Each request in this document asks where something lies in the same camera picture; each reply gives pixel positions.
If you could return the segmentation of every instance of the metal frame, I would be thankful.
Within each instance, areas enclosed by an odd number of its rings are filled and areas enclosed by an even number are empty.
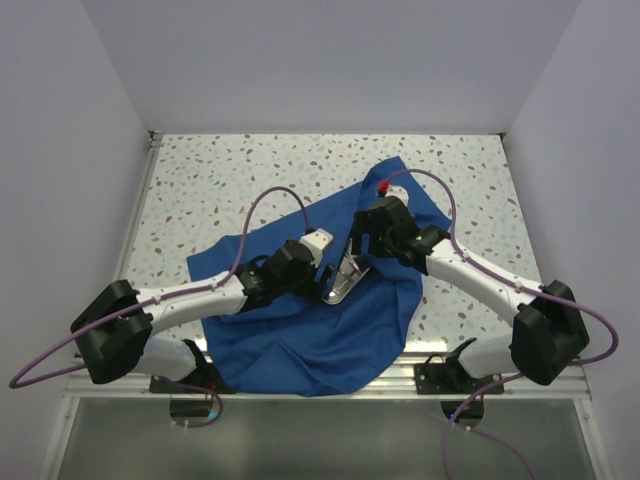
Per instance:
[[[575,400],[574,404],[596,478],[598,480],[615,479],[616,475],[607,456],[607,449],[597,426],[591,400]]]
[[[120,253],[118,254],[118,260],[112,280],[117,280],[122,277],[126,270],[126,265],[129,262],[133,243],[135,242],[136,234],[138,232],[138,225],[140,224],[140,217],[142,216],[144,204],[147,199],[148,186],[151,183],[158,153],[162,146],[163,135],[164,132],[149,132],[149,150],[145,157],[142,178],[138,185],[138,193],[136,194],[133,212],[129,218],[129,223],[125,233],[126,236],[122,244],[122,248],[120,249]],[[40,468],[39,480],[55,480],[58,478],[60,467],[62,466],[62,460],[64,459],[64,454],[67,450],[69,437],[71,436],[71,431],[78,411],[78,405],[80,403],[80,396],[74,395],[68,391],[69,381],[67,382],[67,387],[65,388],[65,392],[62,397],[62,404],[58,410],[56,423],[49,439],[47,453],[45,454],[42,467]]]
[[[136,196],[136,202],[129,221],[125,241],[118,257],[114,272],[114,280],[120,278],[129,261],[136,238],[140,217],[144,209],[148,185],[162,145],[162,132],[150,132],[150,145],[147,154],[143,177]],[[404,353],[385,370],[378,378],[360,391],[351,395],[336,395],[323,397],[322,401],[358,399],[412,399],[412,400],[461,400],[463,395],[417,395],[413,380],[413,365],[425,361],[427,353]],[[56,418],[56,423],[45,455],[39,479],[55,480],[58,477],[62,461],[71,436],[73,424],[77,418],[78,406],[81,398],[168,398],[169,395],[149,394],[149,377],[145,375],[127,375],[109,385],[94,385],[86,372],[80,372],[69,377],[62,404]],[[174,397],[190,398],[194,395],[174,395]],[[297,395],[256,395],[236,394],[234,399],[303,399]],[[580,421],[586,448],[598,480],[614,479],[615,475],[606,455],[606,449],[596,426],[593,415],[590,391],[582,367],[567,368],[550,386],[536,385],[527,379],[513,381],[506,385],[505,394],[492,397],[492,400],[511,399],[572,399]]]

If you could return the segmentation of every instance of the white joint cover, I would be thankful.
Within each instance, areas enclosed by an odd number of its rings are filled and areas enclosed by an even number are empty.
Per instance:
[[[409,192],[400,185],[389,185],[385,196],[397,197],[402,203],[404,203],[405,207],[409,206]]]
[[[311,251],[313,264],[316,267],[322,262],[322,256],[331,246],[331,242],[333,242],[333,235],[321,228],[300,238],[300,243]]]

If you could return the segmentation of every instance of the black mounting bracket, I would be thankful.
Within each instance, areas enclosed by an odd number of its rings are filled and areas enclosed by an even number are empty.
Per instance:
[[[112,282],[71,324],[71,332],[135,305],[137,294],[127,280]],[[76,340],[93,383],[109,383],[133,370],[151,335],[151,320],[151,315],[138,309],[94,328]]]
[[[426,362],[414,365],[413,379],[416,383],[418,395],[471,394],[479,388],[494,382],[495,379],[491,375],[483,378],[472,378],[458,361],[460,353],[475,340],[475,338],[470,338],[450,354],[433,354],[427,358]],[[432,363],[431,360],[434,357],[441,357],[443,362]],[[504,393],[502,385],[486,392],[487,395],[499,395],[502,393]]]
[[[557,280],[541,289],[575,302],[571,289]],[[513,319],[511,359],[527,378],[549,385],[589,345],[582,316],[574,308],[540,297],[519,310]]]

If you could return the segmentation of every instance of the glass panel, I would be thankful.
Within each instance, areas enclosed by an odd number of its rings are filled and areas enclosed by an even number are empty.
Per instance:
[[[441,479],[445,418],[428,400],[228,398],[215,425],[170,427],[167,399],[83,399],[61,480]],[[480,427],[520,449],[538,478],[594,479],[570,400],[487,402]],[[454,431],[456,479],[527,479],[505,447]]]

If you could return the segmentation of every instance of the blue towel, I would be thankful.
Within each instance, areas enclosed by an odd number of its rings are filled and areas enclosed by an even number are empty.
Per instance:
[[[353,213],[377,200],[380,180],[405,169],[399,157],[385,160],[362,183],[308,207],[311,223],[334,237],[320,271],[339,265]],[[409,192],[409,209],[422,226],[449,228],[442,214],[411,175],[394,180]],[[299,212],[249,234],[244,261],[271,255],[287,239],[304,232]],[[223,237],[187,259],[192,280],[229,269],[239,236]],[[420,273],[390,258],[370,258],[374,267],[338,305],[310,304],[293,294],[269,307],[202,320],[209,354],[225,382],[237,392],[303,396],[354,392],[376,378],[402,353],[409,322],[422,299]]]

